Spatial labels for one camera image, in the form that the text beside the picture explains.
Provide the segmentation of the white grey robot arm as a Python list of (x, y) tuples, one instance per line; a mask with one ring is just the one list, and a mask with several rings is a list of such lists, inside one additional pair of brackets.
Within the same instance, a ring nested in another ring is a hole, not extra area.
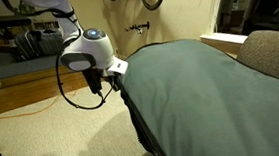
[(22, 0), (42, 8), (35, 15), (50, 12), (62, 31), (61, 63), (68, 69), (82, 72), (90, 90), (101, 90), (101, 78), (125, 74), (128, 63), (113, 53), (107, 33), (101, 29), (83, 29), (69, 0)]

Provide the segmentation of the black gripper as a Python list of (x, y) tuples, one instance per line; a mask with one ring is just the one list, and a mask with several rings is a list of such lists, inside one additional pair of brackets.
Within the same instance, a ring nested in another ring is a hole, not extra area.
[(103, 76), (101, 72), (97, 69), (87, 69), (83, 71), (85, 80), (88, 83), (90, 91), (93, 94), (99, 93), (102, 89), (102, 81), (107, 82), (111, 85), (114, 91), (118, 91), (118, 86), (116, 85), (116, 79), (113, 76)]

